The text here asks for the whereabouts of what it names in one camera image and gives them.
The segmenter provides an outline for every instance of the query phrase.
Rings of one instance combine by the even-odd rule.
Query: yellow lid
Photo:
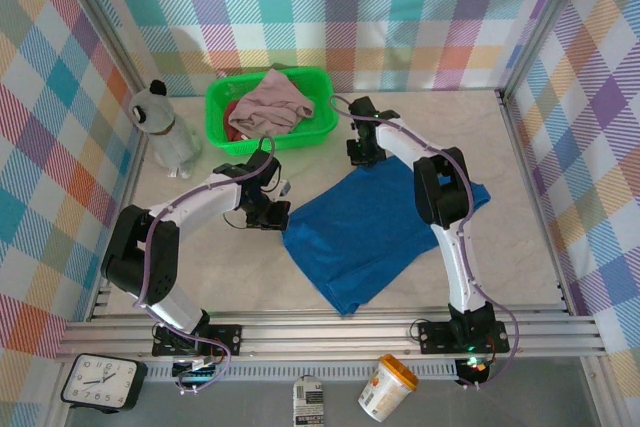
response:
[[[382,362],[385,367],[393,372],[393,374],[411,390],[416,390],[416,388],[418,388],[418,377],[416,377],[416,375],[411,372],[406,365],[396,359],[393,355],[387,354],[380,357],[380,362]]]

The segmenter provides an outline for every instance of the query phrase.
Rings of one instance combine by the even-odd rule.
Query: clock face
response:
[[[62,397],[100,407],[119,409],[127,400],[138,365],[124,359],[80,355]]]

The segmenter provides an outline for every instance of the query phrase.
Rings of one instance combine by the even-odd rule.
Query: white table surface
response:
[[[345,94],[355,99],[367,94]],[[471,179],[486,185],[491,202],[473,219],[473,242],[485,289],[507,304],[560,301],[555,272],[534,218],[518,165],[491,91],[372,93],[378,110],[394,109],[428,140],[462,149]],[[213,146],[204,133],[204,99],[172,99],[203,140],[203,153],[188,180],[170,179],[149,150],[134,203],[146,208],[199,184],[225,162],[244,162]],[[335,185],[353,170],[345,140],[353,133],[341,118],[323,144],[277,152],[291,181],[292,210]],[[240,225],[241,212],[228,218]],[[209,311],[326,309],[330,304],[291,260],[279,232],[235,230],[212,219],[180,248],[178,283]],[[418,257],[368,307],[446,305],[448,282],[439,249]],[[107,311],[131,313],[133,298],[113,288]]]

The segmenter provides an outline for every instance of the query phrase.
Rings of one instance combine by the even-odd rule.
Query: alarm clock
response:
[[[143,362],[106,355],[80,354],[62,388],[63,402],[105,413],[132,409],[138,400],[147,366]]]

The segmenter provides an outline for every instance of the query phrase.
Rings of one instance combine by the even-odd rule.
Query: gray floor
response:
[[[327,427],[380,425],[357,403],[362,382],[325,383]],[[224,382],[197,396],[180,396],[170,383],[148,383],[130,412],[104,415],[72,411],[68,427],[292,425],[289,383]],[[422,382],[384,422],[385,427],[565,427],[598,426],[578,359],[520,359],[481,392],[453,382]]]

